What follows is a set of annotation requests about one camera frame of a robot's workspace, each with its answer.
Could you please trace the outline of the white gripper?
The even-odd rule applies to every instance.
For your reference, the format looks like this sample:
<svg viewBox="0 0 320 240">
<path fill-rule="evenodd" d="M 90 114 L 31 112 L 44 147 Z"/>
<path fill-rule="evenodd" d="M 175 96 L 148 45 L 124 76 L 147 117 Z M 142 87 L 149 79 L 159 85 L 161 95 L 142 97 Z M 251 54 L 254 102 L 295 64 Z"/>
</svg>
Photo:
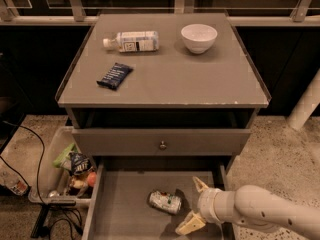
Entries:
<svg viewBox="0 0 320 240">
<path fill-rule="evenodd" d="M 188 235 L 194 231 L 203 228 L 207 223 L 220 224 L 221 221 L 215 213 L 214 201 L 216 195 L 220 192 L 218 188 L 208 188 L 208 186 L 198 177 L 193 176 L 192 180 L 198 193 L 201 193 L 198 199 L 197 208 L 199 213 L 191 211 L 175 229 L 178 235 Z"/>
</svg>

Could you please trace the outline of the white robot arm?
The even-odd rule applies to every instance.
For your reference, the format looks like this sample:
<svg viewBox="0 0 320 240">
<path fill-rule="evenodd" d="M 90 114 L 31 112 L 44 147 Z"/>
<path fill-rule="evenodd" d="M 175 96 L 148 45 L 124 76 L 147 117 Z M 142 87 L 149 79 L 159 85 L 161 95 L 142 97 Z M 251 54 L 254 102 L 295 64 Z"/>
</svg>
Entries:
<svg viewBox="0 0 320 240">
<path fill-rule="evenodd" d="M 320 240 L 320 209 L 297 205 L 272 192 L 245 185 L 236 191 L 208 187 L 193 177 L 200 196 L 197 211 L 191 211 L 175 232 L 188 235 L 208 223 L 232 223 L 260 232 L 274 232 L 278 227 L 289 229 L 309 240 Z"/>
</svg>

